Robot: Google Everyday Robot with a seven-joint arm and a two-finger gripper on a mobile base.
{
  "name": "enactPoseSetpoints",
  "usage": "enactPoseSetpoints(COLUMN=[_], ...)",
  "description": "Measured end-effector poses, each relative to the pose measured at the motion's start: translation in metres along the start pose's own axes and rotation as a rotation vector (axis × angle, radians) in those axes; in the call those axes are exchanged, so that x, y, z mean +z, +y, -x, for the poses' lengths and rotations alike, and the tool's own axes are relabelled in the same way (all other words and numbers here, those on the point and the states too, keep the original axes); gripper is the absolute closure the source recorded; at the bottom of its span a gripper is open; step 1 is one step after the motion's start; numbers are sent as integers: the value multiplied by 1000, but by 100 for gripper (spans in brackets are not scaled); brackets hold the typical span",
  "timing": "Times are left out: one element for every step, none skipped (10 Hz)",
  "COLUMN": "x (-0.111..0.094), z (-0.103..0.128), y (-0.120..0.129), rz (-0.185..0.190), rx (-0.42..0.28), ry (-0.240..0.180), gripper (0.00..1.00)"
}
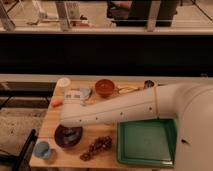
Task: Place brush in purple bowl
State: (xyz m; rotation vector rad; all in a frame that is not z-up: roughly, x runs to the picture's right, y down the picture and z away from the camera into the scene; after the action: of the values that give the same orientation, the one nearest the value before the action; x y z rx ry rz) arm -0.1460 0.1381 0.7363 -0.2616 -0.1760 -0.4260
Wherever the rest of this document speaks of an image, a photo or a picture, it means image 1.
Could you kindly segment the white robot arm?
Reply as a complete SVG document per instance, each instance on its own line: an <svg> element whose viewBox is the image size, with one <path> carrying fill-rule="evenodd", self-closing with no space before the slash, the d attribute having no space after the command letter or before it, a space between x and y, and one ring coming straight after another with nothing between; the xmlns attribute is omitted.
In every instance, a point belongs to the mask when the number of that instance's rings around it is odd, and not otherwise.
<svg viewBox="0 0 213 171"><path fill-rule="evenodd" d="M213 171L213 85L179 83L85 105L76 92L64 98L60 124L79 127L148 119L178 122L175 171Z"/></svg>

